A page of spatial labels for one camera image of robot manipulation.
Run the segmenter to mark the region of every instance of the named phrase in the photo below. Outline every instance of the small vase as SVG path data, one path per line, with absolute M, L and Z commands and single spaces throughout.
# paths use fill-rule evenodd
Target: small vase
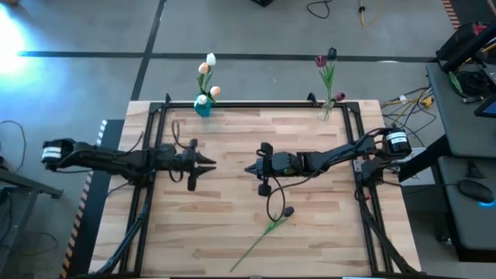
M 322 105 L 322 107 L 319 109 L 319 113 L 317 115 L 317 118 L 319 118 L 320 121 L 329 120 L 329 116 L 331 114 L 332 107 L 334 106 L 335 103 L 336 103 L 336 101 L 334 101 L 334 99 L 325 101 L 325 104 Z
M 207 102 L 204 105 L 200 105 L 200 104 L 198 104 L 198 102 L 195 102 L 193 107 L 195 108 L 195 111 L 196 111 L 196 113 L 198 113 L 199 116 L 209 117 L 210 111 L 212 110 L 212 101 L 210 101 L 210 99 L 207 98 Z

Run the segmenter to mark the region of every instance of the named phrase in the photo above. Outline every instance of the gray floor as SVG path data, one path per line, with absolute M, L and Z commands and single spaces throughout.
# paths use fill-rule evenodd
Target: gray floor
M 363 28 L 358 2 L 331 2 L 328 19 L 305 9 L 310 0 L 275 0 L 266 9 L 248 0 L 168 0 L 154 52 L 319 54 L 332 46 L 341 55 L 433 57 L 453 27 L 440 0 L 366 1 L 367 18 L 380 9 L 377 23 Z M 0 23 L 8 23 L 11 40 L 0 50 L 143 52 L 159 0 L 21 0 L 16 8 L 0 5 Z M 94 142 L 103 119 L 121 119 L 131 97 L 141 59 L 9 58 L 0 72 L 0 120 L 20 122 L 28 140 L 20 174 L 64 189 L 61 200 L 41 198 L 28 231 L 54 234 L 60 248 L 26 260 L 13 257 L 9 278 L 34 273 L 54 278 L 61 270 L 84 175 L 52 174 L 40 163 L 44 140 L 71 137 Z M 199 60 L 152 59 L 140 100 L 191 100 L 196 93 Z M 222 87 L 219 99 L 303 99 L 312 91 L 323 98 L 311 61 L 219 60 L 212 84 Z M 335 91 L 350 99 L 381 102 L 428 86 L 425 64 L 339 62 Z M 434 106 L 429 110 L 438 115 Z M 418 113 L 408 120 L 417 129 L 430 120 Z M 19 162 L 19 135 L 0 127 L 0 154 Z M 424 144 L 443 134 L 439 119 L 418 133 Z M 412 144 L 420 146 L 411 136 Z M 424 216 L 412 216 L 422 269 L 439 275 L 490 278 L 493 264 L 459 263 L 452 251 L 435 243 Z M 26 249 L 49 246 L 48 239 L 27 233 Z

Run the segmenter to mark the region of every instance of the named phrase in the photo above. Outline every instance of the teal vase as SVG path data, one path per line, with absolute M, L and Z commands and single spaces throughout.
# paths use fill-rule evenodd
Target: teal vase
M 207 98 L 207 102 L 204 105 L 200 105 L 197 102 L 195 102 L 194 105 L 196 113 L 198 113 L 199 116 L 201 117 L 209 117 L 210 116 L 210 111 L 212 110 L 212 101 L 210 101 L 209 98 Z

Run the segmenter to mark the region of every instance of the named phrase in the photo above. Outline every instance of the wooden tabletop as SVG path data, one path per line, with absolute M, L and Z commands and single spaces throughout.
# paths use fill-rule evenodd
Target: wooden tabletop
M 378 101 L 359 103 L 366 131 L 384 126 Z M 120 150 L 136 143 L 145 129 L 148 108 L 149 102 L 129 103 Z M 274 152 L 324 151 L 346 144 L 340 108 L 332 111 L 327 122 L 317 119 L 315 108 L 215 108 L 208 119 L 198 117 L 192 108 L 167 111 L 163 142 L 174 141 L 171 121 L 178 120 L 180 141 L 197 138 L 198 149 L 217 161 L 217 170 L 202 175 L 194 192 L 187 190 L 187 179 L 174 183 L 165 171 L 157 175 L 143 277 L 370 275 L 359 206 L 353 198 L 355 182 L 350 162 L 287 189 L 287 205 L 294 207 L 293 216 L 229 272 L 270 221 L 266 198 L 257 194 L 260 181 L 243 171 L 255 162 L 260 142 L 272 144 Z M 398 182 L 392 175 L 385 174 L 385 179 Z M 300 180 L 280 179 L 283 185 Z M 123 183 L 123 178 L 113 177 L 110 189 Z M 401 189 L 383 184 L 377 190 L 387 236 L 420 270 Z M 107 198 L 90 271 L 101 267 L 122 241 L 132 195 L 133 187 L 129 186 Z M 270 210 L 279 212 L 280 195 L 274 196 L 271 204 Z M 383 267 L 377 239 L 374 245 Z M 130 267 L 134 252 L 136 245 L 132 246 Z

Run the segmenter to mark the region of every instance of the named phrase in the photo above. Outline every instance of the computer mouse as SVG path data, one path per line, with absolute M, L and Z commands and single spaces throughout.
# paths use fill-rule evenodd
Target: computer mouse
M 492 203 L 494 201 L 493 191 L 479 182 L 463 179 L 458 181 L 460 193 L 478 202 Z

